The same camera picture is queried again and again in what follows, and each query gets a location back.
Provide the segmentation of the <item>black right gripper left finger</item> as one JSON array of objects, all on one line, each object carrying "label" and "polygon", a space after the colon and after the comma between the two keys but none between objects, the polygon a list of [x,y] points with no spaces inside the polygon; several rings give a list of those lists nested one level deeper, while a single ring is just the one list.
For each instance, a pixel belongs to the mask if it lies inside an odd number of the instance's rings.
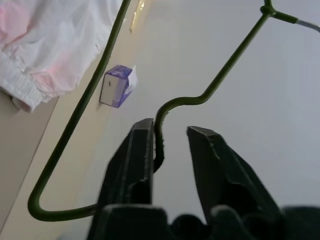
[{"label": "black right gripper left finger", "polygon": [[153,119],[134,123],[108,163],[97,212],[113,204],[152,203],[153,148]]}]

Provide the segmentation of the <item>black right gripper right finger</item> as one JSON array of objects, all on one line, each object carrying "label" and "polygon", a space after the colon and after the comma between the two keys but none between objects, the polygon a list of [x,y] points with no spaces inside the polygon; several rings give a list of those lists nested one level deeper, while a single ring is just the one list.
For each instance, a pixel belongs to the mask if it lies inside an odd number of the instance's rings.
[{"label": "black right gripper right finger", "polygon": [[260,215],[273,225],[281,224],[280,208],[253,168],[217,132],[189,126],[187,137],[200,204],[207,223],[211,210],[228,206],[246,218]]}]

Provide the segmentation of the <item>green wire hanger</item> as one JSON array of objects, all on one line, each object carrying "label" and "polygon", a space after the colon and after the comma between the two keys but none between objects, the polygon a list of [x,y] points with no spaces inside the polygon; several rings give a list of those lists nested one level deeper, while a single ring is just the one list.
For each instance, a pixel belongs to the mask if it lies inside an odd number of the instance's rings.
[{"label": "green wire hanger", "polygon": [[[105,46],[102,57],[95,69],[91,80],[89,81],[82,97],[80,98],[76,108],[74,109],[59,141],[57,142],[50,158],[48,159],[42,173],[40,174],[27,203],[27,209],[29,214],[36,220],[42,222],[64,222],[86,218],[92,216],[96,212],[97,206],[95,204],[88,205],[81,208],[69,209],[69,210],[57,210],[48,211],[44,210],[40,206],[40,197],[46,187],[65,147],[67,146],[79,120],[81,119],[105,69],[109,63],[113,48],[115,46],[117,37],[119,35],[124,17],[128,10],[131,0],[123,0],[120,6],[119,12],[116,16],[115,22],[112,26],[107,44]],[[199,96],[184,96],[177,97],[169,100],[164,105],[162,105],[156,113],[155,123],[154,123],[154,135],[155,135],[155,159],[153,160],[153,170],[156,172],[160,166],[163,164],[165,159],[164,152],[164,138],[162,132],[162,126],[166,115],[172,109],[180,106],[198,106],[207,102],[210,97],[215,93],[220,84],[223,82],[227,74],[233,68],[235,63],[238,61],[240,56],[252,42],[254,37],[257,35],[259,30],[265,24],[267,19],[274,18],[283,22],[290,24],[297,24],[320,33],[320,25],[301,20],[295,16],[277,11],[273,5],[272,0],[264,0],[263,6],[260,8],[261,17],[250,30],[248,35],[244,38],[241,44],[237,47],[228,61],[224,64],[222,69],[218,72],[216,77],[208,85],[206,90]]]}]

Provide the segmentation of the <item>white pink shorts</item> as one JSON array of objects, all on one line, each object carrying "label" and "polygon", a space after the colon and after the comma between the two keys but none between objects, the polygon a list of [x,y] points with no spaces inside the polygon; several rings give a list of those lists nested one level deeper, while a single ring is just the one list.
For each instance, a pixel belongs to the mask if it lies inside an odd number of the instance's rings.
[{"label": "white pink shorts", "polygon": [[0,0],[0,90],[22,111],[75,90],[122,0]]}]

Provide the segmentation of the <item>purple white tissue box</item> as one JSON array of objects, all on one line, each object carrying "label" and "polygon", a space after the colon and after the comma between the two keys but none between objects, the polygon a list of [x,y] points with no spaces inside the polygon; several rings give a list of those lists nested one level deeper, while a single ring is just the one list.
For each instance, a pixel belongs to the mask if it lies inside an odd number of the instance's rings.
[{"label": "purple white tissue box", "polygon": [[136,66],[116,65],[104,73],[99,102],[119,108],[135,89],[138,82]]}]

